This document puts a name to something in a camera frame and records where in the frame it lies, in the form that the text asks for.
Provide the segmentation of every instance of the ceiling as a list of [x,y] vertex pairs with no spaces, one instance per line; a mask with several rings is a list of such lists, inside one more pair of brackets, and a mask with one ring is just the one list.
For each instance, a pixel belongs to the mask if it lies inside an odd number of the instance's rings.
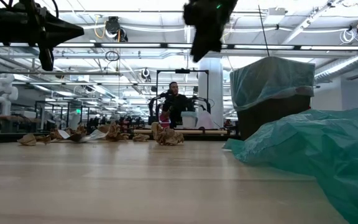
[[[38,0],[41,6],[47,7],[52,14],[55,8],[51,0]],[[225,44],[264,44],[264,34],[260,21],[258,3],[262,12],[262,20],[266,19],[267,14],[274,10],[283,8],[287,13],[285,17],[278,21],[280,29],[276,30],[275,24],[264,24],[267,43],[269,45],[280,45],[291,34],[291,30],[296,29],[307,19],[311,12],[327,4],[327,0],[259,0],[248,1],[239,0],[230,22],[226,26],[224,33]],[[142,43],[191,43],[195,30],[187,27],[182,19],[184,0],[59,0],[57,1],[60,19],[77,24],[85,28],[85,35],[75,38],[69,42],[73,43],[97,43],[114,42],[112,38],[103,34],[103,25],[108,16],[119,16],[120,25],[124,28],[129,42]],[[358,23],[358,1],[345,0],[336,7],[332,7],[315,18],[303,32],[294,36],[288,44],[290,45],[358,45],[358,35],[352,36],[352,32],[345,32],[349,26],[355,27]],[[115,50],[122,55],[120,61],[109,62],[104,56],[107,51]],[[110,49],[110,48],[74,48],[58,47],[55,53],[55,70],[63,72],[97,72],[102,71],[103,75],[95,75],[85,78],[91,83],[120,83],[120,86],[97,86],[94,93],[85,91],[78,86],[58,86],[58,85],[39,85],[49,90],[70,92],[78,97],[106,98],[107,100],[115,96],[115,106],[121,105],[120,110],[126,113],[147,115],[147,100],[154,95],[150,86],[138,86],[133,88],[128,85],[131,83],[143,83],[141,73],[144,68],[150,70],[152,83],[155,83],[157,69],[178,69],[178,68],[198,68],[198,63],[193,63],[188,56],[187,49]],[[279,57],[285,57],[299,62],[314,63],[316,67],[326,65],[338,58],[346,58],[356,54],[356,52],[293,52],[276,50],[272,52]],[[12,68],[14,71],[26,71],[21,65],[26,67],[38,68],[40,66],[37,59],[37,52],[33,49],[21,47],[0,47],[0,55],[14,60],[8,62],[0,58],[0,65]],[[229,72],[237,68],[244,67],[250,63],[265,57],[264,50],[223,50],[222,64],[224,68],[224,82],[229,83]],[[123,76],[110,75],[109,73],[119,72]],[[37,81],[37,82],[70,82],[78,81],[78,76],[65,75],[57,78],[53,75],[28,75],[27,78],[17,75],[18,81]],[[159,77],[159,82],[169,83],[176,81],[183,83],[180,92],[186,95],[193,94],[193,87],[185,84],[198,84],[195,73],[189,75],[167,73]],[[158,92],[161,93],[167,86],[160,85]],[[45,90],[45,94],[50,96],[50,92]],[[224,87],[224,96],[229,99],[231,95],[230,87]],[[232,111],[231,101],[224,102],[225,113],[229,116]]]

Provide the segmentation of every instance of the ceiling beam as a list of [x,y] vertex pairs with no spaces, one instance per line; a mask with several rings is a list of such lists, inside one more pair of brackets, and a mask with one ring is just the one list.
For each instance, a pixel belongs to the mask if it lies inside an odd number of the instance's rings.
[[337,3],[342,0],[329,0],[323,7],[320,9],[315,9],[310,12],[310,15],[304,19],[295,29],[291,31],[291,33],[283,40],[281,44],[288,44],[291,40],[293,40],[297,35],[302,33],[302,31],[309,27],[312,22],[314,22],[317,18],[319,18],[325,11],[335,6]]

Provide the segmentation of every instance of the black equipment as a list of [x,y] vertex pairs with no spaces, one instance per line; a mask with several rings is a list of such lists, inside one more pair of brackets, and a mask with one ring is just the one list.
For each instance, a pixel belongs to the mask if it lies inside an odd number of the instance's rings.
[[194,62],[200,61],[210,50],[222,50],[224,26],[236,4],[237,0],[190,0],[184,5],[185,24],[196,27],[191,47]]
[[119,18],[117,16],[110,16],[106,21],[106,31],[110,34],[115,34],[114,40],[118,40],[119,33],[119,41],[120,42],[128,42],[128,37],[124,29],[121,28],[121,25],[118,23]]
[[82,27],[56,18],[34,0],[20,0],[14,6],[9,1],[9,4],[6,4],[7,8],[0,9],[0,42],[5,46],[28,43],[30,47],[38,47],[45,71],[53,70],[54,47],[84,35]]
[[[160,107],[164,104],[164,103],[160,103],[157,105],[156,109],[155,109],[155,116],[153,113],[153,108],[154,108],[154,101],[159,100],[161,98],[165,98],[168,102],[171,100],[172,93],[170,93],[170,91],[168,90],[166,93],[161,93],[160,96],[156,96],[154,98],[152,98],[150,100],[149,103],[149,111],[150,111],[150,116],[149,116],[149,125],[151,125],[153,122],[158,122],[159,121],[159,110]],[[203,101],[206,104],[206,111],[208,113],[211,113],[211,104],[208,102],[208,100],[206,98],[202,98],[202,97],[198,97],[198,96],[193,96],[191,98],[188,98],[188,111],[195,111],[194,105],[195,105],[195,101]]]

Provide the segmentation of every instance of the white humanoid robot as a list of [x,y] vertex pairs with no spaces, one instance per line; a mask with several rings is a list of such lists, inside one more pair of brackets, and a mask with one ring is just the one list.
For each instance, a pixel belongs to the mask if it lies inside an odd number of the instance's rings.
[[17,100],[19,91],[16,87],[12,86],[12,82],[15,80],[13,74],[2,74],[0,76],[0,103],[1,103],[1,115],[11,115],[11,101]]

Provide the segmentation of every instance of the ceiling duct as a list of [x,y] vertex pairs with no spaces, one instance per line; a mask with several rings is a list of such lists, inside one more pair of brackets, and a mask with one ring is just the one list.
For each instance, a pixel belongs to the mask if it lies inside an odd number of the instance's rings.
[[316,75],[314,76],[314,84],[328,81],[357,68],[358,55],[348,59],[336,60],[333,63],[330,63],[317,69]]

